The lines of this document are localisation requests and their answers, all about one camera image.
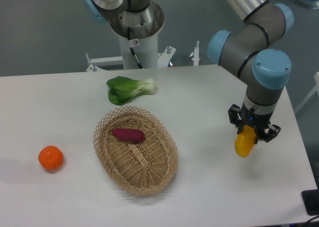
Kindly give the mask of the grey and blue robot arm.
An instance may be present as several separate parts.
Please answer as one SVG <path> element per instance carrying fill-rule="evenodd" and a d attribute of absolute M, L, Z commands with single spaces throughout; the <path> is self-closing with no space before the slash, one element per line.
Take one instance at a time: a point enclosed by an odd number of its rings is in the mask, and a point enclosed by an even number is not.
<path fill-rule="evenodd" d="M 98 23 L 108 22 L 119 37 L 125 69 L 158 68 L 158 33 L 164 23 L 161 7 L 151 0 L 82 0 Z M 247 85 L 241 107 L 230 107 L 229 119 L 242 133 L 254 129 L 256 141 L 269 142 L 280 132 L 271 124 L 292 68 L 290 58 L 270 45 L 294 24 L 292 11 L 269 0 L 227 0 L 245 27 L 238 33 L 218 31 L 207 46 L 216 64 Z"/>

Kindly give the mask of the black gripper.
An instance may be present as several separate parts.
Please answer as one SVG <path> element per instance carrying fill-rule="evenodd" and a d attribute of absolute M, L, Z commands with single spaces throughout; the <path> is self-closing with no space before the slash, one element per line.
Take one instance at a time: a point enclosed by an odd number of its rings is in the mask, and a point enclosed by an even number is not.
<path fill-rule="evenodd" d="M 236 104 L 232 104 L 228 109 L 229 121 L 237 128 L 237 135 L 239 135 L 243 131 L 244 126 L 247 125 L 255 131 L 256 138 L 254 144 L 257 144 L 259 141 L 268 143 L 278 136 L 281 127 L 269 124 L 272 113 L 261 115 L 256 114 L 254 111 L 254 108 L 248 110 L 246 107 L 242 107 L 241 109 Z"/>

